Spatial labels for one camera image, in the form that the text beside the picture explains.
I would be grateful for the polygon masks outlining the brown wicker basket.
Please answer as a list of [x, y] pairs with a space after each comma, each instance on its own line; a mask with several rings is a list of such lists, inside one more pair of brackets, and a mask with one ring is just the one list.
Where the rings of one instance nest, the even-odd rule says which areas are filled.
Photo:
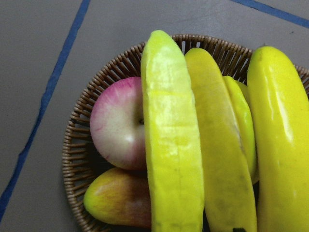
[[[231, 76], [248, 87], [247, 73], [254, 51], [238, 46], [234, 43], [228, 43], [226, 41], [208, 36], [186, 34], [174, 35], [170, 37], [181, 49], [184, 57], [190, 49], [202, 48], [212, 55], [223, 77]], [[70, 120], [67, 124], [62, 154], [63, 179], [67, 192], [67, 198], [72, 207], [73, 213], [85, 232], [111, 231], [112, 224], [99, 221], [87, 212], [84, 207], [84, 195], [90, 184], [98, 176], [111, 168], [118, 168], [105, 160], [104, 157], [97, 151], [93, 143], [90, 132], [91, 113], [98, 97], [113, 83], [129, 77], [141, 78], [141, 58], [145, 45], [146, 43], [141, 43], [130, 48], [124, 53], [121, 53], [112, 59], [99, 73], [97, 73], [77, 100], [74, 111], [72, 112]], [[258, 181], [255, 184], [252, 183], [257, 219], [256, 232], [259, 232], [257, 217], [259, 180], [258, 166]], [[205, 220], [208, 222], [204, 204], [203, 222]], [[139, 229], [139, 227], [132, 226], [124, 227], [127, 232], [136, 232]]]

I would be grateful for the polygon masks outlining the yellow banana front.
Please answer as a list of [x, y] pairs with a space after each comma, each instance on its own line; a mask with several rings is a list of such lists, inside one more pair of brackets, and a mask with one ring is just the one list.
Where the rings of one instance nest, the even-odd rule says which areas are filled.
[[195, 97], [181, 49], [153, 31], [141, 58], [152, 231], [200, 232], [204, 187]]

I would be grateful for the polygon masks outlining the yellow banana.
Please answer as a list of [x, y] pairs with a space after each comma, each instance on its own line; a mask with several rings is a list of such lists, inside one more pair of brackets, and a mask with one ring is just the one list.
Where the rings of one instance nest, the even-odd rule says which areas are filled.
[[141, 58], [152, 231], [200, 232], [204, 187], [195, 97], [181, 49], [153, 31]]
[[185, 60], [196, 101], [209, 228], [212, 232], [240, 228], [255, 232], [251, 175], [222, 73], [202, 48], [190, 49]]
[[263, 46], [247, 73], [259, 166], [260, 232], [309, 229], [309, 100], [290, 59]]

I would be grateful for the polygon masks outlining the pink white apple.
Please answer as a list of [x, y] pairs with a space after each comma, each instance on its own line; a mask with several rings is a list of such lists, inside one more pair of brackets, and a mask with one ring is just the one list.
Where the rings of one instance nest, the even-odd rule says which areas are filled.
[[146, 169], [140, 77], [119, 80], [96, 100], [90, 132], [97, 151], [112, 165]]

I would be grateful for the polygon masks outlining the red yellow mango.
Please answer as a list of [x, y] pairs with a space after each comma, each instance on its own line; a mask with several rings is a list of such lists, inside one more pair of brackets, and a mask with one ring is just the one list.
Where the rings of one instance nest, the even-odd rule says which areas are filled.
[[151, 203], [145, 171], [111, 168], [98, 176], [84, 195], [84, 207], [95, 219], [151, 228]]

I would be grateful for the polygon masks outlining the yellow banana middle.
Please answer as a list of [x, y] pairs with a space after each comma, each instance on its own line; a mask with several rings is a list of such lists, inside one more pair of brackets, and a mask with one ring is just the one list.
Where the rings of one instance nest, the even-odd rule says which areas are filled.
[[255, 232], [251, 175], [222, 73], [202, 48], [190, 49], [185, 60], [196, 101], [209, 228], [212, 232], [240, 228]]

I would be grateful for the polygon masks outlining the yellow banana back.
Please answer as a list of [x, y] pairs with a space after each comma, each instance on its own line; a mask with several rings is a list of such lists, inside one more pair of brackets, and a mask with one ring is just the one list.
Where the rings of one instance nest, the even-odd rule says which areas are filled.
[[309, 100], [290, 59], [263, 46], [247, 73], [259, 166], [260, 232], [309, 229]]

